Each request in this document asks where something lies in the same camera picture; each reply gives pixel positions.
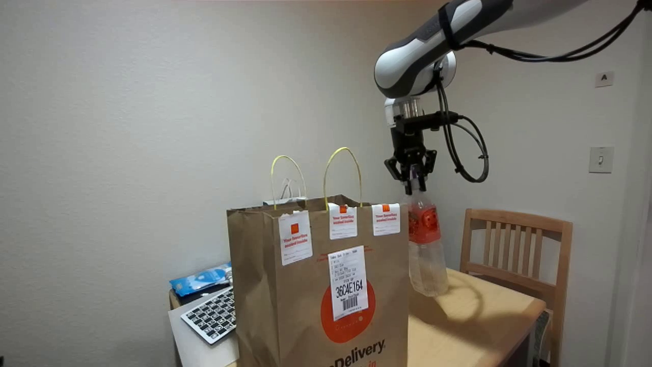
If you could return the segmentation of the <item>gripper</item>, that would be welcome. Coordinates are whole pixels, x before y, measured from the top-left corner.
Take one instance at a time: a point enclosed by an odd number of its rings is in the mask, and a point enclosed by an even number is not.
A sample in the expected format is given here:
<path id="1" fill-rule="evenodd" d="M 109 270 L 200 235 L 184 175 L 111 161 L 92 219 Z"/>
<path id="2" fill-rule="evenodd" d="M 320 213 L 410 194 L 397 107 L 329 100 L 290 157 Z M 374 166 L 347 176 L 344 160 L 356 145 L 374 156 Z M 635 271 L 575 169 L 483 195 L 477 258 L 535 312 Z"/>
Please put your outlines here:
<path id="1" fill-rule="evenodd" d="M 433 172 L 437 151 L 426 149 L 422 130 L 402 133 L 398 128 L 391 128 L 393 140 L 393 157 L 384 161 L 392 178 L 403 185 L 406 195 L 413 194 L 410 167 L 414 165 L 414 190 L 427 191 L 426 182 Z"/>

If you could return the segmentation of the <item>grey laptop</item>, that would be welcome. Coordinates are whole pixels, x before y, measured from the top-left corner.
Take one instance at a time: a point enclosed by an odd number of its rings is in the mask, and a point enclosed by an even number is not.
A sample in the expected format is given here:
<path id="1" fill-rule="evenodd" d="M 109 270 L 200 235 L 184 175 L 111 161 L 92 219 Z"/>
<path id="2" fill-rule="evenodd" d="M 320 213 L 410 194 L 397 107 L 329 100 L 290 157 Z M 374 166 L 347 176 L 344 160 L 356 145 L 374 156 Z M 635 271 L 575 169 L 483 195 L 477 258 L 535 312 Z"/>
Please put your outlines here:
<path id="1" fill-rule="evenodd" d="M 238 344 L 232 286 L 181 303 L 170 292 L 168 316 L 177 367 L 237 367 Z"/>

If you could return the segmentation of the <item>wooden chair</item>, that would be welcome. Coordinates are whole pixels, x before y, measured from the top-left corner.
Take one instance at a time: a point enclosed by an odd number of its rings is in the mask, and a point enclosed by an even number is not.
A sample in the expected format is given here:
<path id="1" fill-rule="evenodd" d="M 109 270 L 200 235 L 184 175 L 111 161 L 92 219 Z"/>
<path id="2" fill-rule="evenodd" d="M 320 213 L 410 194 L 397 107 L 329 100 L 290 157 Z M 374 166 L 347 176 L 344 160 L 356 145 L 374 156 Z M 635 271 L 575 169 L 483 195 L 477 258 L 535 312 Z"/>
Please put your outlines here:
<path id="1" fill-rule="evenodd" d="M 573 223 L 561 219 L 466 209 L 459 269 L 542 300 L 550 315 L 543 334 L 550 367 L 560 367 Z M 556 280 L 541 279 L 545 239 L 559 243 Z"/>

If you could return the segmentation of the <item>clear bottle with red label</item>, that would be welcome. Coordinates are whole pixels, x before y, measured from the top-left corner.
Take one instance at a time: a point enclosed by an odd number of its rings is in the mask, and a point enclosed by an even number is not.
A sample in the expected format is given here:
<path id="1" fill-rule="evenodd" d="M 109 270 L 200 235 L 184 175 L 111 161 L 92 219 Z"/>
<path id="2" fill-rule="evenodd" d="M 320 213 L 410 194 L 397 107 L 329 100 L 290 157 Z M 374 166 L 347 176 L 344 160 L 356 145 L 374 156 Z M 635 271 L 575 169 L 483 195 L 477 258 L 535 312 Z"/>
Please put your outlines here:
<path id="1" fill-rule="evenodd" d="M 410 173 L 410 184 L 412 192 L 406 197 L 409 277 L 414 290 L 426 297 L 437 297 L 449 288 L 437 207 L 421 189 L 420 178 L 414 171 Z"/>

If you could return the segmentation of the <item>white wall switch plate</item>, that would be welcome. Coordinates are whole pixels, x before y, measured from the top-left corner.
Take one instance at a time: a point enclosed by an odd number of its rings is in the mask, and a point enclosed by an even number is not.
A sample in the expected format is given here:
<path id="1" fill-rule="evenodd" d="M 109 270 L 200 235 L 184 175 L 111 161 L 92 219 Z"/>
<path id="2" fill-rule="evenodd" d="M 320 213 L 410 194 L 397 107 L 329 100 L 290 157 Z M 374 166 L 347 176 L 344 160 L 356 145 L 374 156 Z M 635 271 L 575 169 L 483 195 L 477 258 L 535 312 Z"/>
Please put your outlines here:
<path id="1" fill-rule="evenodd" d="M 591 147 L 589 153 L 589 173 L 611 174 L 615 147 Z"/>

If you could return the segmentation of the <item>blue plastic packet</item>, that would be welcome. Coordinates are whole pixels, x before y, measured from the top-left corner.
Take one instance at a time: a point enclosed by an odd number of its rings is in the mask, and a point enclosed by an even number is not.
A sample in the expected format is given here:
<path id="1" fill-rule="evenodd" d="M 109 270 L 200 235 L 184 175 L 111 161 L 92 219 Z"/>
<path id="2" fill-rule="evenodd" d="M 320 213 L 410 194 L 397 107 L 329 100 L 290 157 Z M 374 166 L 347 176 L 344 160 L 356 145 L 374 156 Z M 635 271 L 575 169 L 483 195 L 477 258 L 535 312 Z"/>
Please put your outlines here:
<path id="1" fill-rule="evenodd" d="M 232 284 L 231 262 L 202 270 L 196 274 L 169 281 L 171 289 L 180 297 L 203 291 L 211 286 Z"/>

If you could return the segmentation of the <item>brown paper bag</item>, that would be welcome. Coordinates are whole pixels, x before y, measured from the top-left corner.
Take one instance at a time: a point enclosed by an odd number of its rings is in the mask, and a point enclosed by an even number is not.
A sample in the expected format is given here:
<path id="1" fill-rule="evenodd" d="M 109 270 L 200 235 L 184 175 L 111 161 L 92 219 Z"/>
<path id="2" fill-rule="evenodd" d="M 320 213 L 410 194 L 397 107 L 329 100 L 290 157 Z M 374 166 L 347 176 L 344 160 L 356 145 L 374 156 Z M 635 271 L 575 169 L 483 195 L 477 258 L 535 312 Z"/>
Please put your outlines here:
<path id="1" fill-rule="evenodd" d="M 238 367 L 407 367 L 407 219 L 344 195 L 230 209 Z"/>

